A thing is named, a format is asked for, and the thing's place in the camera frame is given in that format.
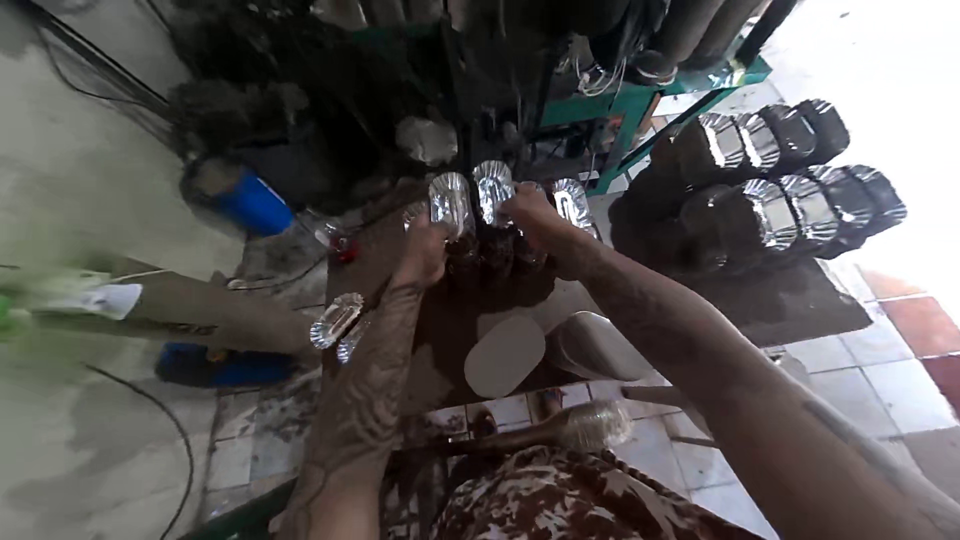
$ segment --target forearm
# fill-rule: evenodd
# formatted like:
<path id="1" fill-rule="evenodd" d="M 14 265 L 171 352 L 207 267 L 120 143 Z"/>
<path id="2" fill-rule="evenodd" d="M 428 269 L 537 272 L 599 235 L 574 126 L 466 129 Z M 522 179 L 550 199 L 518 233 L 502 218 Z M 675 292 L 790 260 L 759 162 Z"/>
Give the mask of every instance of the forearm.
<path id="1" fill-rule="evenodd" d="M 554 250 L 707 420 L 786 538 L 947 538 L 960 506 L 766 360 L 693 291 L 576 235 Z"/>
<path id="2" fill-rule="evenodd" d="M 394 278 L 350 363 L 323 393 L 281 537 L 375 537 L 376 497 L 396 436 L 422 297 L 422 285 Z"/>
<path id="3" fill-rule="evenodd" d="M 695 402 L 756 384 L 762 352 L 713 305 L 588 234 L 567 233 L 551 254 L 631 343 Z"/>

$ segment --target blue bucket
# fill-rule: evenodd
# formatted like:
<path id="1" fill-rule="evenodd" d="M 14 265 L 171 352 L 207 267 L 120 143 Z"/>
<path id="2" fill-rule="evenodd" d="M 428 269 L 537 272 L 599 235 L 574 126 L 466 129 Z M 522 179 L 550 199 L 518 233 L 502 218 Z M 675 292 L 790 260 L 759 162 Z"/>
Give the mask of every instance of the blue bucket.
<path id="1" fill-rule="evenodd" d="M 283 199 L 247 167 L 233 189 L 216 196 L 214 201 L 241 227 L 261 236 L 280 234 L 294 221 L 294 214 Z"/>

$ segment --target hand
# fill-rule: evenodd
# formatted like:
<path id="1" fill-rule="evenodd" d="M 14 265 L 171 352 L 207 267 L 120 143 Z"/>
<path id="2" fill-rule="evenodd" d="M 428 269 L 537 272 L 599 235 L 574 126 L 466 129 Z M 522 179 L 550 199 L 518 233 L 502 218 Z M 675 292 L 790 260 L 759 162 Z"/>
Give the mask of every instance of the hand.
<path id="1" fill-rule="evenodd" d="M 579 231 L 550 206 L 532 182 L 519 184 L 516 195 L 504 202 L 500 211 L 514 220 L 531 246 L 547 253 L 554 253 L 558 242 Z"/>
<path id="2" fill-rule="evenodd" d="M 407 247 L 394 272 L 394 284 L 415 284 L 426 288 L 444 276 L 446 229 L 430 223 L 426 213 L 417 216 L 407 230 Z"/>

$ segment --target wall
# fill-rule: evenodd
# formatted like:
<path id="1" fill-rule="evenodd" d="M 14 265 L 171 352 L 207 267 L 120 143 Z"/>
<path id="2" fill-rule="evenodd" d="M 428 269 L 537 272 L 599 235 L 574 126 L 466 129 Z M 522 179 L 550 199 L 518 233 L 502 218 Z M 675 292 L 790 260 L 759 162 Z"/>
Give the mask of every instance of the wall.
<path id="1" fill-rule="evenodd" d="M 183 204 L 176 157 L 117 110 L 66 88 L 3 2 L 0 73 L 0 262 L 111 249 L 198 279 L 233 269 L 241 239 Z M 177 434 L 152 404 L 77 366 L 104 366 L 173 408 L 194 441 L 199 486 L 214 399 L 153 379 L 157 347 L 49 333 L 0 345 L 0 537 L 159 536 L 185 485 Z"/>

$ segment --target brown camouflage clothing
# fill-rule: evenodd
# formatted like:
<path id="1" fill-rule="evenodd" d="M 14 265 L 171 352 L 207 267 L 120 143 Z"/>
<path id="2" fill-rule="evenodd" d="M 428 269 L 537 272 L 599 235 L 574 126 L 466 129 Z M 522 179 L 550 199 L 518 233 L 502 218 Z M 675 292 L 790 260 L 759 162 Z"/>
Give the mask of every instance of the brown camouflage clothing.
<path id="1" fill-rule="evenodd" d="M 536 446 L 457 487 L 435 540 L 758 540 L 616 459 Z"/>

